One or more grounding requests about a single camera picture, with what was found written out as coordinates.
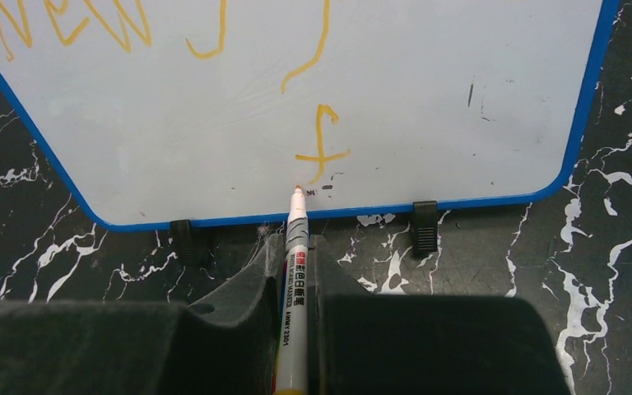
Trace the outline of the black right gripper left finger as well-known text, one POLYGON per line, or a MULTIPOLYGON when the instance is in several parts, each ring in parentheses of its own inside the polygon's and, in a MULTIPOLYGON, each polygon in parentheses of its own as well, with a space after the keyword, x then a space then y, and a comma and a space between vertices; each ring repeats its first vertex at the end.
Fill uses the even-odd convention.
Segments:
POLYGON ((0 302, 0 394, 268 394, 284 239, 191 304, 0 302))

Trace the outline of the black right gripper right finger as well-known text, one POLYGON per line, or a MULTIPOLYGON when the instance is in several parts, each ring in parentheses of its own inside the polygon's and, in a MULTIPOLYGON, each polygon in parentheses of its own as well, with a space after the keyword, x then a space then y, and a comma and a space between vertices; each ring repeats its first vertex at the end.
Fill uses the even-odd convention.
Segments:
POLYGON ((309 241, 312 394, 566 394, 547 327, 525 300, 366 290, 309 241))

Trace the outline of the yellow white marker pen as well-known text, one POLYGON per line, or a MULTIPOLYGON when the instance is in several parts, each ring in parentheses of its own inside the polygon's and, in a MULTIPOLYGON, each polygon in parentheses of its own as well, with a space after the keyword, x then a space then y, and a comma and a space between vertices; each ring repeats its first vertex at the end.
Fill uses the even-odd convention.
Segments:
POLYGON ((276 356, 273 392, 308 392, 307 256, 309 221, 304 190, 297 186, 290 198, 286 225, 285 285, 281 335, 276 356))

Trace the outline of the blue framed whiteboard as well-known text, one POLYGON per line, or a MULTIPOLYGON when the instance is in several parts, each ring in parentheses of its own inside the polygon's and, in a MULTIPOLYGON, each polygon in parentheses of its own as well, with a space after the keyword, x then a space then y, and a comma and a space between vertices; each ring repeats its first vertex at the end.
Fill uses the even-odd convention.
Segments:
POLYGON ((0 90, 115 231, 535 202, 616 1, 0 1, 0 90))

